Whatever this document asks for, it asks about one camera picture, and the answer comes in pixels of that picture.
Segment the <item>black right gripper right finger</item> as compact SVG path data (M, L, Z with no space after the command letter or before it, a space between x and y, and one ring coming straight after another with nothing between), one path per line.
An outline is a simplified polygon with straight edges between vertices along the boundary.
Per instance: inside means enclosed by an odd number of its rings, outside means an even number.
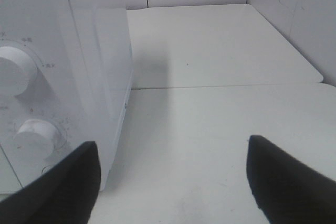
M249 138L246 173L269 223L335 223L335 181L263 136Z

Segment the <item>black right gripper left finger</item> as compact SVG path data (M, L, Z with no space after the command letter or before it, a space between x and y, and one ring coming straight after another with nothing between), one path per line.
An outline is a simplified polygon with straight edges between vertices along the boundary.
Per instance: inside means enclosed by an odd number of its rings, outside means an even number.
M95 142L84 142L23 189L1 201L1 223L88 223L100 189Z

